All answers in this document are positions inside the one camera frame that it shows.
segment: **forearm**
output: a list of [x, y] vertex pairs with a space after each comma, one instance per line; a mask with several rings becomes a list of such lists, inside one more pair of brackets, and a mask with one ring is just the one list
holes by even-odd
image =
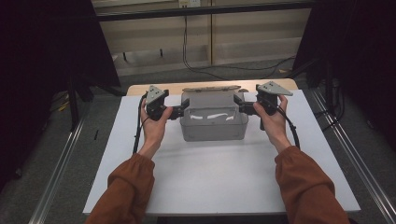
[[151, 160], [157, 150], [160, 148], [161, 143], [159, 142], [148, 142], [146, 141], [145, 144], [143, 144], [142, 148], [137, 152], [139, 155], [145, 157], [146, 159]]
[[276, 157], [276, 181], [290, 223], [349, 223], [335, 199], [333, 182], [297, 147]]
[[134, 154], [108, 178], [108, 188], [86, 223], [141, 223], [154, 184], [154, 163]]

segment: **metal frame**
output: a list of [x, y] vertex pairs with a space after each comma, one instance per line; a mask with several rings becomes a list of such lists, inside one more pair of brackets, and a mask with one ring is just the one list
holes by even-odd
[[[325, 111], [326, 104], [322, 94], [318, 91], [311, 91], [311, 93], [315, 101], [317, 102], [319, 108], [322, 111]], [[326, 113], [325, 118], [329, 122], [329, 124], [333, 124], [335, 121], [334, 117], [330, 113]], [[349, 137], [347, 136], [347, 133], [344, 131], [341, 124], [339, 122], [336, 122], [332, 126], [332, 130], [334, 131], [334, 134], [337, 137], [338, 141], [340, 142], [345, 153], [348, 155], [349, 160], [351, 161], [356, 171], [358, 172], [359, 176], [361, 177], [361, 180], [363, 181], [364, 185], [372, 195], [376, 205], [378, 206], [385, 220], [389, 224], [396, 223], [396, 210], [394, 205], [392, 204], [387, 193], [381, 188], [381, 186], [375, 180], [373, 174], [370, 172], [369, 168], [361, 158], [361, 155], [359, 154], [358, 150], [350, 141]]]
[[29, 224], [44, 223], [50, 210], [50, 206], [52, 205], [52, 201], [55, 198], [56, 191], [61, 183], [62, 176], [64, 175], [64, 170], [73, 153], [73, 149], [76, 145], [79, 134], [81, 133], [85, 118], [88, 117], [90, 107], [91, 103], [86, 103], [83, 106], [83, 114], [81, 116], [81, 119], [79, 120], [76, 129], [69, 134], [69, 138], [67, 139], [66, 145], [64, 146], [62, 155], [55, 166], [55, 169], [50, 177], [46, 189], [40, 197], [40, 201], [35, 207], [35, 211], [32, 214]]
[[83, 22], [83, 21], [129, 21], [166, 17], [184, 17], [198, 15], [215, 15], [226, 13], [255, 12], [255, 11], [275, 11], [287, 9], [303, 9], [313, 6], [327, 6], [334, 3], [345, 2], [346, 0], [304, 0], [295, 2], [281, 3], [263, 3], [236, 6], [220, 6], [220, 7], [187, 7], [187, 8], [171, 8], [149, 11], [136, 12], [119, 12], [119, 13], [98, 13], [90, 16], [77, 16], [73, 18], [53, 18], [54, 22]]

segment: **person's right hand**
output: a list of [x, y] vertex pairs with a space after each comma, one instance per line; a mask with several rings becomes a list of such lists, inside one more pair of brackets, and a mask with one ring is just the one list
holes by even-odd
[[[288, 99], [284, 95], [279, 95], [280, 108], [286, 113], [286, 107], [288, 105]], [[269, 116], [265, 109], [258, 103], [253, 104], [254, 109], [262, 118], [262, 124], [265, 132], [270, 139], [270, 142], [275, 146], [278, 153], [282, 152], [287, 147], [291, 146], [291, 143], [286, 136], [286, 121], [283, 116], [276, 111], [272, 116]]]
[[165, 134], [165, 124], [172, 114], [173, 107], [166, 107], [163, 111], [163, 115], [157, 121], [149, 118], [145, 107], [146, 99], [143, 100], [142, 106], [140, 107], [140, 118], [145, 134], [145, 143], [138, 153], [148, 159], [152, 159], [154, 154], [160, 148], [161, 141]]

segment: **gray plastic bin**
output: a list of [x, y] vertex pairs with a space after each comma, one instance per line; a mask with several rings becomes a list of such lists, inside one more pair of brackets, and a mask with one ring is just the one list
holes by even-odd
[[234, 94], [244, 100], [243, 93], [235, 91], [183, 92], [181, 101], [190, 99], [190, 106], [184, 110], [184, 117], [180, 118], [184, 140], [244, 139], [248, 116], [239, 113], [239, 107], [233, 101]]

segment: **white table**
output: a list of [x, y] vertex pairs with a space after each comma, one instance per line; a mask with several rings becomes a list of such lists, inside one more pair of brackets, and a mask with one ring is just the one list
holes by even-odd
[[[288, 115], [297, 127], [302, 150], [332, 179], [336, 198], [348, 211], [360, 207], [319, 128], [302, 91], [288, 97]], [[245, 93], [255, 101], [255, 92]], [[83, 213], [89, 214], [106, 189], [108, 175], [130, 158], [134, 145], [139, 96], [122, 98], [92, 191]], [[166, 105], [179, 105], [170, 95]], [[259, 129], [260, 119], [250, 116], [245, 139], [185, 142], [178, 119], [168, 120], [162, 146], [153, 160], [155, 184], [147, 215], [229, 216], [284, 213], [275, 180], [276, 150]]]

